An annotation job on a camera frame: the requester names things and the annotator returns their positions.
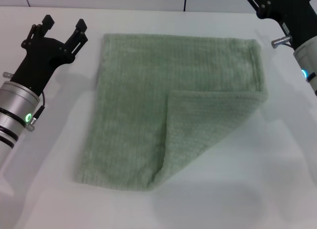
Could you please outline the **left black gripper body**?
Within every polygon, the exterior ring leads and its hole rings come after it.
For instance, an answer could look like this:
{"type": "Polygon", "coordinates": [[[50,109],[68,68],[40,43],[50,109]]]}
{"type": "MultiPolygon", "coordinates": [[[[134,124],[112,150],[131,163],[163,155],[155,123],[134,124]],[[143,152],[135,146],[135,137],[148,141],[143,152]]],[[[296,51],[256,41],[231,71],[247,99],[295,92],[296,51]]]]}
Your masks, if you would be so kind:
{"type": "Polygon", "coordinates": [[[66,43],[53,38],[32,38],[22,42],[27,52],[24,60],[14,73],[11,81],[40,95],[54,71],[61,65],[74,61],[70,40],[66,43]]]}

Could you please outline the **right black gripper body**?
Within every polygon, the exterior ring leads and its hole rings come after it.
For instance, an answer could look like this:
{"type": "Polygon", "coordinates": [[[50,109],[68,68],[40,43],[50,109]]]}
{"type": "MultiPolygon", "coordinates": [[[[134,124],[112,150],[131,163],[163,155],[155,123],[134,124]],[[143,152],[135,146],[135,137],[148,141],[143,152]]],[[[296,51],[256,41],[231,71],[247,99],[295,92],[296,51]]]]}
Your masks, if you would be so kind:
{"type": "Polygon", "coordinates": [[[275,20],[286,36],[291,36],[291,46],[296,50],[317,35],[317,14],[311,0],[269,0],[270,5],[258,10],[260,19],[275,20]]]}

